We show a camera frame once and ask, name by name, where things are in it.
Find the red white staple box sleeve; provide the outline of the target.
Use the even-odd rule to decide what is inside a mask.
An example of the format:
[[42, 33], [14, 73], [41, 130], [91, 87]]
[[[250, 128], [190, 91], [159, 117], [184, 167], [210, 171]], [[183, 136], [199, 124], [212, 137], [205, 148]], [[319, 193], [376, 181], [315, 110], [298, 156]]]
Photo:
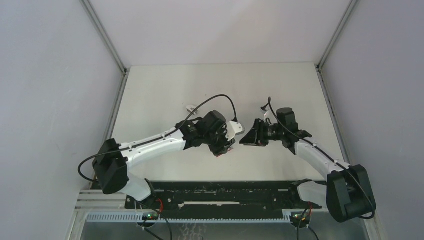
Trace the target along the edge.
[[232, 151], [233, 149], [234, 149], [233, 147], [229, 147], [229, 148], [227, 148], [227, 149], [224, 149], [223, 151], [221, 151], [220, 153], [218, 153], [215, 157], [216, 157], [216, 158], [218, 158], [218, 157], [220, 157], [220, 156], [222, 156], [222, 155], [225, 155], [225, 154], [227, 154], [228, 152]]

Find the white stapler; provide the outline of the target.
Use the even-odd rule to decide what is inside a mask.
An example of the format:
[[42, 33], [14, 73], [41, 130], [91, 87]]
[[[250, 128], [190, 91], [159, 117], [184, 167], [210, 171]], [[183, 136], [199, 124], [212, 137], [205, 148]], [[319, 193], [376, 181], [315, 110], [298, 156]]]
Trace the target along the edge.
[[192, 116], [197, 116], [199, 114], [199, 109], [196, 105], [189, 104], [186, 106], [186, 110]]

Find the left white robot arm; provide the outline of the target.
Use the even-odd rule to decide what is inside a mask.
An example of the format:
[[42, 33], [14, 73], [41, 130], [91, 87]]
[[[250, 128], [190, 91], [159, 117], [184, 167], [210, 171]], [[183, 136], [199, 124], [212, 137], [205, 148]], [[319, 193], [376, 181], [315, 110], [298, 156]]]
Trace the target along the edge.
[[105, 195], [126, 194], [143, 208], [156, 203], [157, 196], [150, 181], [131, 173], [131, 169], [164, 154], [207, 145], [219, 157], [235, 144], [235, 137], [244, 132], [237, 120], [227, 121], [216, 110], [204, 117], [186, 119], [161, 134], [139, 141], [117, 143], [108, 139], [95, 155], [92, 167], [100, 189]]

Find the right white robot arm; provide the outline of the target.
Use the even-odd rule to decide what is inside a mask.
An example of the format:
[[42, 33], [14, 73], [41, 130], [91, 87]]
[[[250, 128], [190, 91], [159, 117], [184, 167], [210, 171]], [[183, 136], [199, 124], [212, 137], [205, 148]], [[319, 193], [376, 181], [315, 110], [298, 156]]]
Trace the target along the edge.
[[266, 147], [271, 141], [282, 146], [312, 166], [326, 181], [325, 185], [306, 180], [289, 194], [289, 203], [302, 208], [308, 202], [325, 206], [339, 223], [354, 218], [375, 217], [377, 204], [367, 170], [350, 165], [325, 152], [306, 130], [301, 130], [290, 107], [272, 111], [276, 123], [255, 119], [251, 130], [240, 140], [244, 146]]

